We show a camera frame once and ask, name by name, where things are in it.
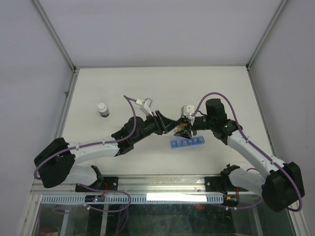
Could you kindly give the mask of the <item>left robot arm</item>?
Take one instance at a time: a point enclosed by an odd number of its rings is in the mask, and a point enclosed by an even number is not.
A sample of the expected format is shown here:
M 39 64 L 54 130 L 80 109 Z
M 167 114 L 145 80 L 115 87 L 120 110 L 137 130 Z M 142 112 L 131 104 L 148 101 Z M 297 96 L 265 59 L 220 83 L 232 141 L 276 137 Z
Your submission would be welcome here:
M 69 143 L 64 138 L 56 138 L 34 159 L 34 176 L 45 188 L 77 183 L 97 191 L 103 186 L 100 171 L 96 166 L 83 167 L 81 163 L 124 155 L 151 134 L 167 134 L 178 125 L 178 121 L 156 111 L 146 119 L 131 117 L 119 131 L 92 143 Z

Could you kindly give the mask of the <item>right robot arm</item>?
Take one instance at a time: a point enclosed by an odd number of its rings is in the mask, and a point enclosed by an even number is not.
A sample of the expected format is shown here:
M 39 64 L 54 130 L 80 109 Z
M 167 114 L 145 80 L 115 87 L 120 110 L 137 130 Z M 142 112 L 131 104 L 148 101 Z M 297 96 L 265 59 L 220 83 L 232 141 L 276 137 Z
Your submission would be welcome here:
M 210 130 L 215 138 L 237 151 L 257 171 L 255 174 L 237 165 L 227 165 L 213 188 L 222 193 L 234 187 L 246 189 L 259 195 L 274 212 L 289 208 L 294 202 L 299 205 L 296 210 L 301 210 L 305 191 L 297 164 L 285 163 L 263 151 L 244 132 L 236 119 L 228 119 L 220 99 L 206 101 L 206 114 L 197 117 L 196 113 L 197 110 L 192 105 L 181 108 L 179 123 L 184 127 L 176 132 L 177 136 L 191 139 L 197 131 Z

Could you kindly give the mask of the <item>blue weekly pill organizer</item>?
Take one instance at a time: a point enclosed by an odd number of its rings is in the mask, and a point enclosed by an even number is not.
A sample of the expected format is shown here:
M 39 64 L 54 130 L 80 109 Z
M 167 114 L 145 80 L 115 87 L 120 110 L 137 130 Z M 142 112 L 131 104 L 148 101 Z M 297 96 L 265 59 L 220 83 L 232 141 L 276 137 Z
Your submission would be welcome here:
M 204 143 L 205 139 L 203 136 L 192 137 L 191 139 L 180 138 L 170 141 L 171 148 L 186 148 L 203 145 Z

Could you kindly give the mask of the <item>clear bottle orange pills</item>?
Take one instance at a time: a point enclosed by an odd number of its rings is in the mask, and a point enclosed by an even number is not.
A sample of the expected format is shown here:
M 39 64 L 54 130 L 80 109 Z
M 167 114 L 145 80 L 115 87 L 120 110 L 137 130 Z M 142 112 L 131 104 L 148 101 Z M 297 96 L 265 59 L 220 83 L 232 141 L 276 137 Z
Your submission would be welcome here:
M 186 124 L 185 123 L 181 123 L 180 125 L 178 125 L 175 129 L 174 129 L 174 132 L 177 133 L 177 132 L 180 132 L 182 130 L 184 130 L 186 127 Z

